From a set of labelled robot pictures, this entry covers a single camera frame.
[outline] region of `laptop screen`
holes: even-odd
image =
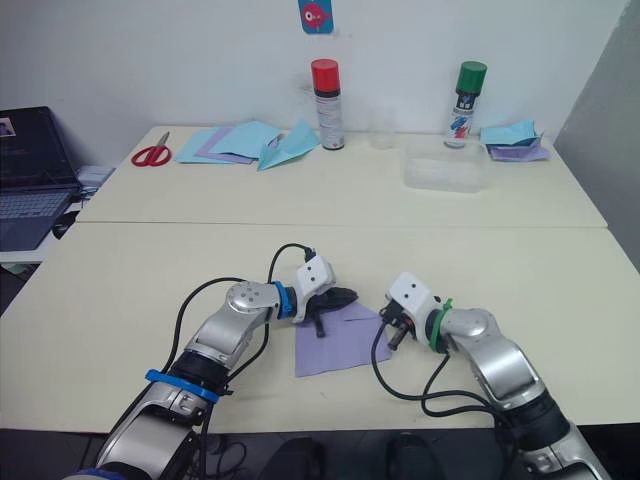
[[[0,110],[0,187],[74,184],[49,108]]]

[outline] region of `green ring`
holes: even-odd
[[[436,320],[433,322],[433,329],[431,330],[431,338],[429,339],[429,346],[431,347],[431,350],[433,350],[436,353],[438,353],[438,349],[436,346],[438,344],[438,337],[440,336],[440,324],[442,323],[442,319],[444,318],[445,313],[451,310],[451,302],[453,302],[453,299],[451,298],[447,299],[445,304],[442,306],[442,310],[438,312],[438,316],[436,317]]]

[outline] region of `clear plastic cup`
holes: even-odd
[[[378,150],[393,148],[396,144],[396,112],[391,107],[381,107],[371,114],[369,144]]]

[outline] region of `scissors handle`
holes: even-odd
[[[171,159],[171,150],[165,145],[147,147],[131,158],[136,167],[159,167]]]

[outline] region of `plastic box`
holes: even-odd
[[[405,149],[404,183],[411,188],[479,192],[487,184],[487,151],[477,140],[450,148],[444,137],[409,139]]]

